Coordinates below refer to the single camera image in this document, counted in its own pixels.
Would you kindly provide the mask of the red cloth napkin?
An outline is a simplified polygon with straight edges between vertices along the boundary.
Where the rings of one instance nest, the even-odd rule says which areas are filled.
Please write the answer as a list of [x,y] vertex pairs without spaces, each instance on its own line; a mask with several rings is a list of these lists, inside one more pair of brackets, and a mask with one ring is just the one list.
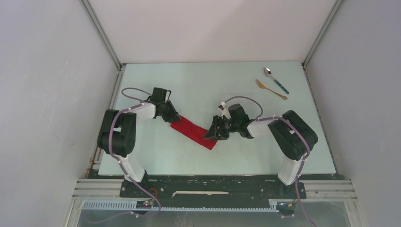
[[192,123],[185,117],[181,116],[180,120],[171,123],[170,126],[177,132],[181,133],[182,135],[186,136],[190,140],[196,142],[197,144],[205,147],[208,150],[212,150],[217,143],[217,141],[205,139],[204,136],[208,131]]

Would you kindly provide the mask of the silver spoon blue handle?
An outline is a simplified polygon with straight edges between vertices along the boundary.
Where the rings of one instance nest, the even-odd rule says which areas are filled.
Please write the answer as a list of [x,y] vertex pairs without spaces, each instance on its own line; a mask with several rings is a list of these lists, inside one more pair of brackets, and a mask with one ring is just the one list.
[[275,84],[278,85],[279,88],[281,88],[287,95],[289,94],[289,91],[276,78],[274,78],[274,76],[272,75],[272,72],[269,68],[264,68],[263,71],[264,71],[264,74],[268,78],[272,79],[275,82]]

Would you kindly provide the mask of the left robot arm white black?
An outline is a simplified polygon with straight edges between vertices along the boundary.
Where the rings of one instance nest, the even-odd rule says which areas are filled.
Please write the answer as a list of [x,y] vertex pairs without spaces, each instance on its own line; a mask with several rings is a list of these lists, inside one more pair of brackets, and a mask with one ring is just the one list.
[[139,104],[122,110],[108,109],[104,114],[97,145],[117,161],[124,178],[133,182],[131,191],[138,197],[148,194],[149,183],[143,180],[146,170],[136,158],[130,158],[136,143],[136,128],[139,123],[157,117],[167,123],[181,120],[170,95],[170,90],[155,87],[147,99],[139,99]]

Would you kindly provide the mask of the gold fork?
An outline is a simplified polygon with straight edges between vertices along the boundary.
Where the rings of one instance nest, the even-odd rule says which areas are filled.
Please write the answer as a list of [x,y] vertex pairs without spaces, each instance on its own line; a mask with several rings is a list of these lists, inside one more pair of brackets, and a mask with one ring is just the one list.
[[279,94],[279,93],[277,93],[277,92],[275,92],[275,91],[273,91],[273,90],[267,88],[267,87],[266,87],[265,85],[263,85],[258,79],[256,79],[255,82],[256,82],[256,84],[257,84],[257,86],[258,86],[259,88],[268,90],[268,91],[274,93],[275,95],[277,95],[278,97],[280,97],[280,98],[283,99],[283,100],[287,100],[287,99],[288,99],[286,96],[281,95],[281,94]]

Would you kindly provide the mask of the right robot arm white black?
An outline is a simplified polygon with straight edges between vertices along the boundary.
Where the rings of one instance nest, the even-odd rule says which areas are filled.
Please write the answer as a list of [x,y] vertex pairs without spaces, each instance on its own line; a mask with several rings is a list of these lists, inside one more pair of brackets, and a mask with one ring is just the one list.
[[275,192],[282,198],[291,195],[294,191],[293,183],[300,177],[305,160],[318,142],[314,130],[293,110],[281,116],[251,119],[240,104],[226,107],[222,103],[219,108],[222,114],[213,117],[204,139],[227,140],[235,132],[247,139],[273,136],[285,156]]

